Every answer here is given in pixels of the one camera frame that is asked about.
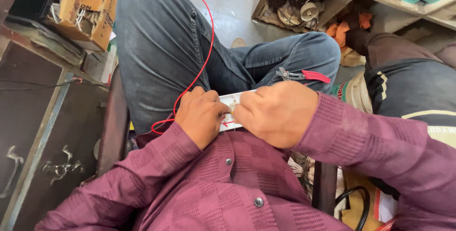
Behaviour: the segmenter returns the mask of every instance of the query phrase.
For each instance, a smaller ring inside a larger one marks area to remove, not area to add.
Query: concrete floor
[[[201,0],[191,0],[194,5],[204,14],[210,22],[208,10]],[[252,20],[252,12],[255,7],[254,0],[205,0],[213,15],[215,33],[225,47],[231,47],[236,38],[242,38],[247,46],[253,46],[260,42],[275,41],[296,33],[274,25],[256,22]],[[361,70],[364,66],[343,67],[337,72],[334,84],[346,81]]]

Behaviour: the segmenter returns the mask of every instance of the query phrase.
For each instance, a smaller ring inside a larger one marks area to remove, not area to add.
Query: left hand
[[[174,121],[202,150],[219,134],[222,117],[230,111],[216,91],[205,92],[198,86],[182,96]]]

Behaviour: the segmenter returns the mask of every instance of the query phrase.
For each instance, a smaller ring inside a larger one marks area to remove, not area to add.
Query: textured shirt
[[[36,230],[114,230],[134,209],[134,230],[350,230],[311,207],[287,151],[247,131],[226,131],[204,150],[179,124],[112,170],[76,188]],[[427,124],[383,117],[320,94],[293,151],[382,178],[400,193],[393,230],[456,228],[456,149]]]

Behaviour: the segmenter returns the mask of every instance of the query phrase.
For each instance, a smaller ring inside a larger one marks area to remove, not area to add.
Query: metal handle
[[[52,162],[48,161],[43,165],[41,169],[44,173],[55,173],[55,176],[51,180],[51,185],[56,180],[62,179],[68,171],[73,172],[76,169],[80,168],[80,171],[83,172],[84,169],[80,161],[76,161],[75,164],[70,164],[73,154],[68,151],[68,145],[63,148],[63,152],[66,153],[66,163],[61,165],[52,165]]]
[[[5,190],[2,194],[0,194],[0,199],[6,198],[10,194],[11,184],[13,183],[14,177],[17,173],[20,173],[22,169],[22,164],[24,163],[24,158],[19,157],[15,152],[14,149],[16,146],[11,146],[8,150],[8,154],[6,155],[8,158],[14,160],[14,170],[11,176],[9,177],[8,183],[6,184]]]

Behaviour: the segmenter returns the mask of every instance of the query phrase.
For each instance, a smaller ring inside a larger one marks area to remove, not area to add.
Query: hand
[[[315,91],[295,81],[283,81],[242,93],[234,118],[272,146],[290,148],[304,134],[317,104]]]
[[[222,117],[230,111],[229,106],[220,103],[217,92],[195,87],[182,95],[174,121],[202,150],[218,135]]]

